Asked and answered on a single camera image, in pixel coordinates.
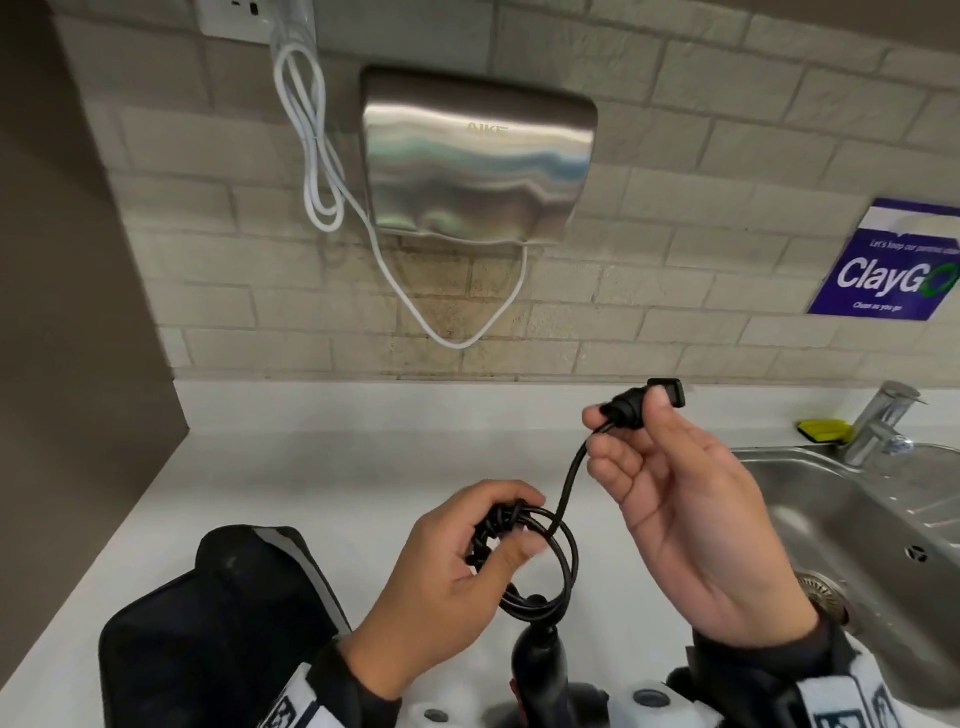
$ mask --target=yellow sponge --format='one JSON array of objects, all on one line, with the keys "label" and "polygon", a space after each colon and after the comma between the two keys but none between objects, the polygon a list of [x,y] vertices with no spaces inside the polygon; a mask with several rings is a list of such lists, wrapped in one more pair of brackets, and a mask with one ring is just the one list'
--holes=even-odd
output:
[{"label": "yellow sponge", "polygon": [[803,420],[797,423],[797,431],[811,443],[844,443],[853,429],[843,420]]}]

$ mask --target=stainless steel hand dryer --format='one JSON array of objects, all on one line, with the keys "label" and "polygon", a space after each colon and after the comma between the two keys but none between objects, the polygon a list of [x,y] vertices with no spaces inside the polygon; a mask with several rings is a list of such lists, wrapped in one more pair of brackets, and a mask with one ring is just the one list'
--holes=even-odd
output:
[{"label": "stainless steel hand dryer", "polygon": [[370,67],[362,144],[373,223],[462,243],[558,243],[587,180],[590,99]]}]

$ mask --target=black plug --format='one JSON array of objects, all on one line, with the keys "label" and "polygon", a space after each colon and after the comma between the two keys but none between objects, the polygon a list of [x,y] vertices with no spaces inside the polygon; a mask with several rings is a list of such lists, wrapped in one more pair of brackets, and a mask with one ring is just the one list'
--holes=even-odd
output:
[{"label": "black plug", "polygon": [[634,387],[606,404],[601,404],[600,414],[615,427],[643,429],[643,398],[650,391],[650,387],[656,386],[666,390],[674,407],[680,409],[686,406],[684,385],[679,379],[648,379],[645,387]]}]

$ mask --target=purple sign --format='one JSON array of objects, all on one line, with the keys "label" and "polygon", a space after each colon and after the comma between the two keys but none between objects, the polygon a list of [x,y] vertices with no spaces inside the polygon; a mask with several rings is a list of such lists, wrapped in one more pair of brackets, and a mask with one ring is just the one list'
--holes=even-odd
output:
[{"label": "purple sign", "polygon": [[874,200],[807,313],[926,321],[957,279],[960,208]]}]

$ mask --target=chrome faucet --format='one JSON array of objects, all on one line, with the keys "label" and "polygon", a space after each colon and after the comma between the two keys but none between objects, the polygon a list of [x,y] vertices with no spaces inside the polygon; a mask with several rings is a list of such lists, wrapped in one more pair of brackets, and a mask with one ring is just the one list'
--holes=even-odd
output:
[{"label": "chrome faucet", "polygon": [[837,459],[852,468],[863,468],[877,452],[903,455],[913,450],[913,441],[894,427],[903,419],[914,402],[921,402],[920,392],[908,384],[885,381],[853,423],[850,440],[837,451]]}]

